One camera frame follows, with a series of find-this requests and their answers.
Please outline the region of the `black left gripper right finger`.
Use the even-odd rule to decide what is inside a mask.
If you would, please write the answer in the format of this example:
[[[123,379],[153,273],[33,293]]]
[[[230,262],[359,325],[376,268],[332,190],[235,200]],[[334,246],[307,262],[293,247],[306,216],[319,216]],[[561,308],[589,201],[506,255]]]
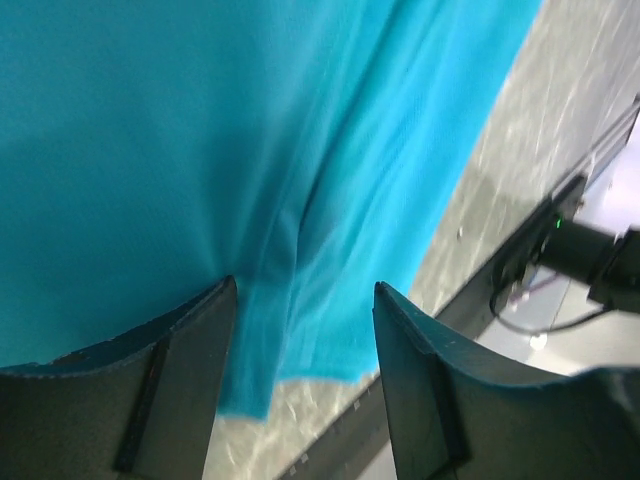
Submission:
[[[373,309],[401,479],[635,479],[639,372],[574,376],[502,356],[387,284]]]

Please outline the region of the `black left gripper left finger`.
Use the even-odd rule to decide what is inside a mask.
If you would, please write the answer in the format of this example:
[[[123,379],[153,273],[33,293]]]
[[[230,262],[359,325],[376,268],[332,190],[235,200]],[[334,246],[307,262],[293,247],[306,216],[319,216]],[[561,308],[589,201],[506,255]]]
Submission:
[[[232,277],[47,364],[1,371],[5,479],[198,479],[236,320]]]

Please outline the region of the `teal t shirt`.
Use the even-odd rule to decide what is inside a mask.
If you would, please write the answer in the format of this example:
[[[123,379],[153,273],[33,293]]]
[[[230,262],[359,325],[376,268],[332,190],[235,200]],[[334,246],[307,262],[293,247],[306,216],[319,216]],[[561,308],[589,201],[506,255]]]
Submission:
[[[45,363],[225,276],[220,409],[378,365],[536,1],[5,1],[1,362]]]

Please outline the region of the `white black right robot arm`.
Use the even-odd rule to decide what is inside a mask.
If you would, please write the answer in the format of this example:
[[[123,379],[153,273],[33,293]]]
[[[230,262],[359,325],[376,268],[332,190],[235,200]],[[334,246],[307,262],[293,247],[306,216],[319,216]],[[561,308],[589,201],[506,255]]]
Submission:
[[[589,287],[588,298],[626,313],[639,312],[639,232],[620,236],[558,220],[536,263]]]

